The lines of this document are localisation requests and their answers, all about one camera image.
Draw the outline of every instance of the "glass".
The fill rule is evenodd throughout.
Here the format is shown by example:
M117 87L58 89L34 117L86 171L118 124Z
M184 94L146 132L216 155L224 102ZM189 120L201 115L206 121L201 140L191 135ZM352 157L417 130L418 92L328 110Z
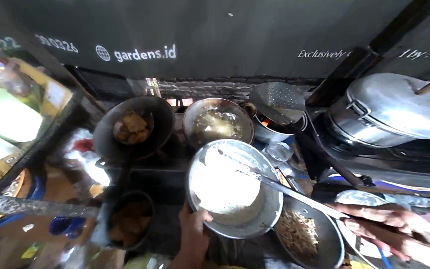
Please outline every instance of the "glass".
M265 155L274 167L277 167L293 156L293 149L283 142L271 142L261 153Z

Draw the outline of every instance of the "fried food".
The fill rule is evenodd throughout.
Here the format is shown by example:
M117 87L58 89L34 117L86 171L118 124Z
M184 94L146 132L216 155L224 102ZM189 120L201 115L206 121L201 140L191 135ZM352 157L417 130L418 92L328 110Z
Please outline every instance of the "fried food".
M137 133L144 130L147 127L147 122L142 119L137 113L130 110L127 111L122 120L123 124L127 127L129 132Z
M150 136L148 123L139 114L132 110L125 113L121 122L116 123L115 137L125 144L142 143Z
M152 219L152 207L147 201L130 202L111 216L109 238L121 241L124 248L139 242Z
M314 219L283 207L276 229L283 244L292 252L313 257L318 254L318 235Z
M127 139L127 143L128 144L137 144L137 143L144 142L145 140L147 140L147 138L149 137L150 134L151 134L151 132L147 129L143 129L142 131L140 131L138 133L131 133L131 135Z

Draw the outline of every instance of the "human hand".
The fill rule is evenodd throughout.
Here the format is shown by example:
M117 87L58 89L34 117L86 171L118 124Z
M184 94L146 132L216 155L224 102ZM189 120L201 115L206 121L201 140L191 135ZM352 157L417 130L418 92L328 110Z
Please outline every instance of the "human hand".
M182 242L179 254L197 266L201 265L208 248L208 234L204 232L204 221L211 222L208 211L201 210L190 213L187 202L179 213L182 228Z
M402 261L410 259L430 266L430 223L397 204L380 206L329 204L332 208L363 219L345 219L354 234L390 251Z

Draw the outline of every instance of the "pot handle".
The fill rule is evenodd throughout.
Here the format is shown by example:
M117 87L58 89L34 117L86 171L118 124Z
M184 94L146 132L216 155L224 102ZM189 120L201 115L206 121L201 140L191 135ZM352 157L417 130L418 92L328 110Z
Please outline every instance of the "pot handle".
M103 158L100 158L99 160L97 160L97 162L94 164L95 167L97 168L102 168L102 169L109 169L109 168L120 168L120 166L117 165L113 165L111 163L108 163L106 160L104 160Z
M353 105L356 105L356 107L359 108L363 112L362 115L360 115L360 117L358 118L358 120L363 119L364 117L366 117L367 115L369 115L371 113L371 110L369 109L369 107L366 107L362 102L360 102L358 100L352 100L346 108L349 109Z
M258 112L258 109L255 106L255 104L249 101L243 101L240 104L240 107L243 108L243 110L245 110L245 112L248 114L250 118L253 118Z

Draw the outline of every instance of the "wok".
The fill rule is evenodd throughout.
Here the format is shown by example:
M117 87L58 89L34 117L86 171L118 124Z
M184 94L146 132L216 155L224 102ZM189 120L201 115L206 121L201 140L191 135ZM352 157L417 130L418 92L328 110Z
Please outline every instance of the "wok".
M114 124L120 121L126 111L152 115L153 130L146 141L127 145L116 140L113 134ZM167 101L155 96L135 97L124 101L111 109L96 126L94 131L94 150L102 161L123 164L129 158L132 161L152 156L169 139L175 115Z
M200 101L196 101L191 104L183 115L183 133L187 138L188 142L195 149L199 149L204 144L209 143L213 140L217 140L220 138L208 138L200 139L203 136L202 133L194 132L194 124L195 118L203 113L208 112L209 110L220 108L224 112L230 112L236 115L238 119L238 123L243 127L244 132L242 133L241 141L251 144L254 137L254 127L253 122L247 112L242 109L242 107L238 106L236 103L225 100L222 98L207 98Z

